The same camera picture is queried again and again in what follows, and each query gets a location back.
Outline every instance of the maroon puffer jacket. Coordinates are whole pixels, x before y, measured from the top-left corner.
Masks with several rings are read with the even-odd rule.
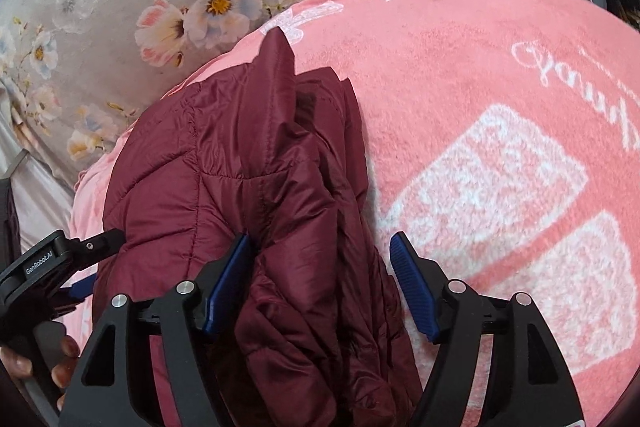
[[[140,118],[106,198],[104,227],[127,243],[100,266],[95,320],[117,293],[154,298],[196,277],[246,230],[260,248],[252,285],[235,338],[211,351],[238,425],[404,427],[421,387],[366,192],[350,82],[330,68],[295,75],[275,28],[251,64]],[[162,413],[177,426],[160,352]]]

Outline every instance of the blue gripper pad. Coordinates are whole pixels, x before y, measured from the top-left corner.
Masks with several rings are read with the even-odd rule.
[[[424,260],[415,253],[402,232],[391,238],[389,255],[415,326],[427,336],[430,343],[434,343],[440,334],[440,327],[436,321],[436,301],[418,267],[418,263]]]
[[[217,284],[207,299],[203,332],[216,336],[225,329],[227,321],[237,308],[246,281],[254,266],[255,251],[247,235],[243,235],[228,256],[217,263],[226,262]]]

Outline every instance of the metal pin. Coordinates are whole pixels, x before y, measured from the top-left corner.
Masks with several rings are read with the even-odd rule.
[[[114,308],[122,308],[127,303],[127,296],[122,293],[111,299],[111,306]]]
[[[191,293],[195,287],[196,285],[194,285],[194,283],[192,283],[191,281],[182,281],[175,287],[175,290],[180,295],[187,295],[187,293]]]
[[[521,292],[516,294],[516,301],[521,306],[529,306],[533,302],[533,299],[530,295]]]
[[[466,291],[466,284],[462,281],[449,281],[449,291],[453,293],[464,293]]]

